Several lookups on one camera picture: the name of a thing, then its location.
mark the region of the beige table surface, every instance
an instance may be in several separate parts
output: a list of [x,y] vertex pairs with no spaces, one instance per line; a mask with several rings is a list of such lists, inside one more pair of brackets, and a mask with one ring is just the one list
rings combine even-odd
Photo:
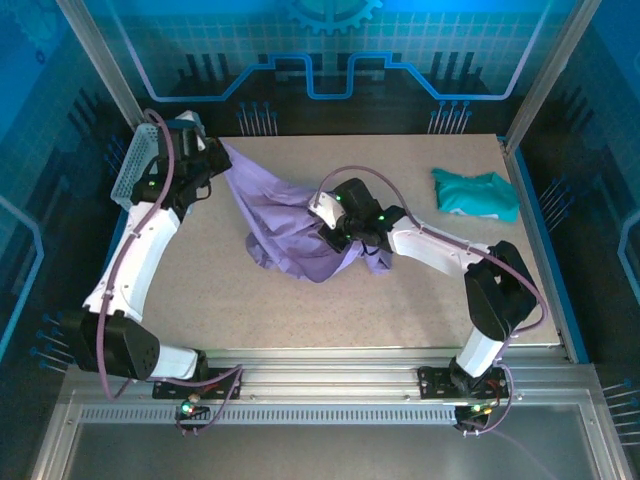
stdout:
[[[416,216],[462,238],[516,245],[540,277],[521,220],[460,217],[436,210],[431,169],[507,178],[494,135],[257,137],[225,140],[285,180],[317,186],[331,170],[373,167],[400,188]],[[383,208],[397,204],[375,177],[355,173]],[[333,185],[351,178],[340,176]],[[195,205],[153,278],[144,326],[162,342],[195,348],[457,347],[471,329],[462,278],[394,256],[391,272],[372,275],[359,259],[323,284],[258,267],[247,254],[249,227],[226,181]],[[539,316],[536,308],[528,321]],[[517,343],[557,344],[553,321]]]

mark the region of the black bracket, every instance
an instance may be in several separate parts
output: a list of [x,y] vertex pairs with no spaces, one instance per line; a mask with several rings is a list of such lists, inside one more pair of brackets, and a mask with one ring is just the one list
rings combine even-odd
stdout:
[[[228,371],[228,368],[209,368],[207,378],[215,378]],[[155,400],[184,400],[192,393],[197,393],[201,400],[224,400],[229,389],[232,387],[235,378],[236,374],[233,373],[227,378],[220,380],[213,388],[182,387],[168,382],[155,382],[153,384],[153,392],[151,396]],[[229,397],[231,400],[237,400],[240,398],[242,375],[240,375],[238,383],[239,385],[233,388],[233,393],[231,394],[231,397]]]
[[509,387],[504,370],[494,367],[487,371],[476,387],[467,393],[461,392],[451,380],[449,367],[418,368],[418,386],[422,400],[467,400],[482,401],[509,397]]

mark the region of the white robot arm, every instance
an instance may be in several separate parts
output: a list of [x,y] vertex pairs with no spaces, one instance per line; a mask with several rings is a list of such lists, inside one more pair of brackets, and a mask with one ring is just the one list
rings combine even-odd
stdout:
[[[211,178],[230,168],[231,162],[222,144],[217,139],[204,138],[194,121],[175,120],[167,125],[175,157],[167,196],[142,230],[136,233],[136,227],[149,213],[167,181],[168,155],[160,131],[159,154],[134,186],[133,206],[106,271],[84,301],[83,310],[65,312],[62,318],[61,329],[83,370],[97,371],[96,325],[106,305],[104,363],[107,373],[141,380],[206,379],[208,367],[203,352],[161,344],[140,323],[160,258],[189,207],[198,200],[197,190],[210,189]],[[154,165],[157,173],[150,173]],[[135,240],[128,240],[131,235],[135,235]],[[122,261],[117,267],[116,259],[121,254]],[[107,290],[108,278],[114,268],[118,269],[113,288]]]
[[332,194],[321,192],[317,201],[314,195],[309,210],[323,220],[319,233],[336,251],[360,240],[464,279],[473,328],[450,364],[451,382],[461,393],[479,384],[515,328],[537,304],[521,283],[479,254],[499,257],[533,285],[513,245],[472,244],[419,220],[412,221],[402,208],[393,206],[383,211],[357,178],[339,185]]

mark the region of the folded cloth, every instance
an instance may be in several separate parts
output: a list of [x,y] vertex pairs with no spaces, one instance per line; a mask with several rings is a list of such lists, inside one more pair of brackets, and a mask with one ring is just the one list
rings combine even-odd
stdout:
[[520,201],[513,186],[497,173],[463,177],[434,168],[438,209],[459,215],[498,218],[505,222],[518,219]]

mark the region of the glass panel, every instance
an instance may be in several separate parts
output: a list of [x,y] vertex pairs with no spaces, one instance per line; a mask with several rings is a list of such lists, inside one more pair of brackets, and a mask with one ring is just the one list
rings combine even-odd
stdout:
[[64,344],[100,273],[131,133],[54,0],[0,1],[0,105],[0,478],[27,478],[69,361],[38,331]]
[[88,2],[141,103],[220,135],[505,133],[573,4]]
[[[587,352],[603,386],[619,385],[612,404],[622,404],[618,431],[631,443],[630,393],[640,380],[638,19],[640,4],[603,0],[521,146]],[[629,452],[639,466],[637,447]]]

